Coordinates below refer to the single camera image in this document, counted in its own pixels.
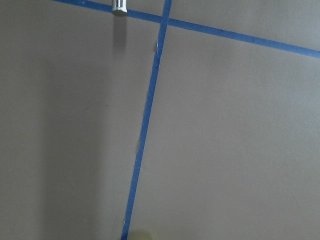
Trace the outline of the steel muddler tool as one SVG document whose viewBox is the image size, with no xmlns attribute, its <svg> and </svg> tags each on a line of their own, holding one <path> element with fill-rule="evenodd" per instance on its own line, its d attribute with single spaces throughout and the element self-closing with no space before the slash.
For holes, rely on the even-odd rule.
<svg viewBox="0 0 320 240">
<path fill-rule="evenodd" d="M 112 14 L 117 17 L 124 17 L 128 14 L 126 0 L 112 0 Z"/>
</svg>

